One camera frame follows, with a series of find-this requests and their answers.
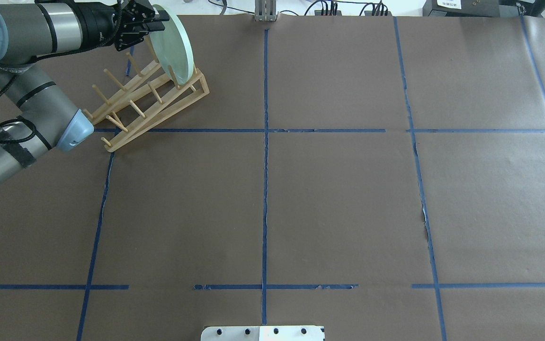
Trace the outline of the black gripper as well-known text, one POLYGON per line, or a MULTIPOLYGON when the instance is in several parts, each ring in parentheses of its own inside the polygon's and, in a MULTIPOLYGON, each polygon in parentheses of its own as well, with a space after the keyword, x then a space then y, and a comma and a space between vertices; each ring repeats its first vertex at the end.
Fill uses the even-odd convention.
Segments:
POLYGON ((152 32, 165 30, 170 15, 155 12, 148 0, 124 0, 107 6, 101 2, 78 4, 78 22, 81 28, 79 50, 113 45, 123 51, 144 41, 152 32))

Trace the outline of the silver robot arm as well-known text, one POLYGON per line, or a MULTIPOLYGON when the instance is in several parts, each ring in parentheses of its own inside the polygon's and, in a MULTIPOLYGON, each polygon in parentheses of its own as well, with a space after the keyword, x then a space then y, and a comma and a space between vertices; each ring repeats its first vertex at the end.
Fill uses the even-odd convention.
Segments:
POLYGON ((53 148, 69 151, 94 127, 38 65, 162 32, 170 15, 148 0, 0 4, 0 184, 53 148))

